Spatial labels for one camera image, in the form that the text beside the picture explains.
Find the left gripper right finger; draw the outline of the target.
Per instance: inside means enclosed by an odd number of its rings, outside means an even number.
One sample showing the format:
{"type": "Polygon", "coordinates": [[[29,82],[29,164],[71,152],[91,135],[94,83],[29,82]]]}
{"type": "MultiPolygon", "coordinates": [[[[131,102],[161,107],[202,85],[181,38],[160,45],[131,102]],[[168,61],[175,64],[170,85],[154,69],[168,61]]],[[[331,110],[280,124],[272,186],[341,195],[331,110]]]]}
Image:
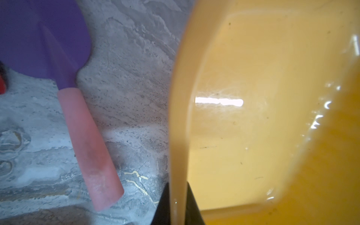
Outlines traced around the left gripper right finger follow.
{"type": "Polygon", "coordinates": [[[187,183],[186,225],[205,225],[189,183],[187,183]]]}

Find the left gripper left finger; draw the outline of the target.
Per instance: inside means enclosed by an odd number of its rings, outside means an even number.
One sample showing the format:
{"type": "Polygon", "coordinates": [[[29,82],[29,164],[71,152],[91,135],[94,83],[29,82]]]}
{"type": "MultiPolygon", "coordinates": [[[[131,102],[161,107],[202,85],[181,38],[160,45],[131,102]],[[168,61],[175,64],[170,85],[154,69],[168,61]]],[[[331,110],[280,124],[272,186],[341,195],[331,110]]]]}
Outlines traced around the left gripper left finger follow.
{"type": "Polygon", "coordinates": [[[151,225],[170,225],[170,224],[171,224],[170,192],[169,192],[169,183],[167,183],[163,189],[151,225]]]}

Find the yellow storage box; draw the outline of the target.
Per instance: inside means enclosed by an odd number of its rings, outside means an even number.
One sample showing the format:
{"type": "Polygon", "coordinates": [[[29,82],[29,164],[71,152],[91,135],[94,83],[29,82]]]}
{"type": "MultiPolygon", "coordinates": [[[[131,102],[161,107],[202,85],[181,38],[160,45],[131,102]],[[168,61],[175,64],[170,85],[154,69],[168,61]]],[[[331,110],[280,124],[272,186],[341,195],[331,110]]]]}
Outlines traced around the yellow storage box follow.
{"type": "Polygon", "coordinates": [[[359,224],[359,1],[197,1],[169,149],[173,225],[359,224]]]}

